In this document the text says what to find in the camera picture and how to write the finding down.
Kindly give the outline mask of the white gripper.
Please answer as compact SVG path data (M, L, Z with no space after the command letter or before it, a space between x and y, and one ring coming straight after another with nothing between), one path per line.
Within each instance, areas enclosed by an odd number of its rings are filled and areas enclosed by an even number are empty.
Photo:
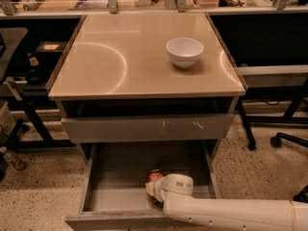
M150 196L153 196L157 201L164 203L166 199L166 190L163 188L165 178L155 179L153 182L147 182L145 188Z

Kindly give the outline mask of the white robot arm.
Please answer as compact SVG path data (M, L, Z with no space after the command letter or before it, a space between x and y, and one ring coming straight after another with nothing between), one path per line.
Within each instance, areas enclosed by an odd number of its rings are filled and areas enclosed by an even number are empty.
M308 204L290 200L193 197L193 179L169 174L145 184L169 218L231 231L308 231Z

